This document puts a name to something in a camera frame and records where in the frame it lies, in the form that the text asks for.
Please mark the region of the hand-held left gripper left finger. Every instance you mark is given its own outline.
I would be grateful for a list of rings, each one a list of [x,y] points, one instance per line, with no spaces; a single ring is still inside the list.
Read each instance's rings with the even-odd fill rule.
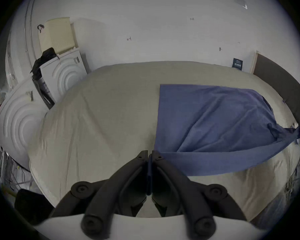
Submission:
[[[117,170],[109,179],[97,182],[79,181],[61,199],[50,214],[50,218],[83,214],[80,222],[82,232],[87,237],[109,237],[112,218],[115,213],[135,216],[133,209],[141,208],[146,199],[148,151],[141,151],[134,159]],[[126,204],[121,198],[131,183],[139,180],[140,190]]]

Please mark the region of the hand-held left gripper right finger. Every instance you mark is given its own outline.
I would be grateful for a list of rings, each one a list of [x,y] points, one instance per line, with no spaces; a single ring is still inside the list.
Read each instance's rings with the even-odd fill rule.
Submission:
[[[247,222],[224,186],[191,181],[158,151],[150,155],[150,194],[160,216],[184,216],[189,237],[212,237],[214,216]]]

